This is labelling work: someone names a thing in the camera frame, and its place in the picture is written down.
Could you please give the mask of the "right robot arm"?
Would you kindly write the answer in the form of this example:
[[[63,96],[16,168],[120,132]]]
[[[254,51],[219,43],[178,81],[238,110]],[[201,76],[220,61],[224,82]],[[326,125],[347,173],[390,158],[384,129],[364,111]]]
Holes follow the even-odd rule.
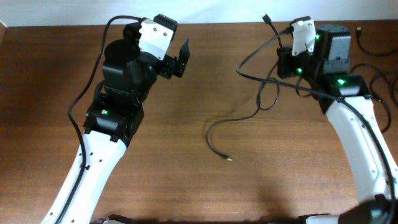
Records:
[[[277,49],[278,76],[299,76],[310,85],[345,150],[359,202],[339,215],[305,215],[298,223],[393,223],[397,164],[377,124],[371,92],[362,76],[349,71],[348,28],[316,26],[306,16],[293,20],[285,33],[293,44]]]

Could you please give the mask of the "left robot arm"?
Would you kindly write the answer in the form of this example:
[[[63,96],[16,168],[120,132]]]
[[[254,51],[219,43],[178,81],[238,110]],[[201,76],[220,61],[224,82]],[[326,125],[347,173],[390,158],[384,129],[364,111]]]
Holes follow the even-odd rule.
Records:
[[[184,43],[177,56],[168,48],[177,21],[127,17],[123,36],[102,42],[94,65],[103,72],[83,126],[76,126],[79,148],[44,223],[89,223],[109,176],[129,147],[143,118],[143,102],[158,77],[181,77],[190,57]]]

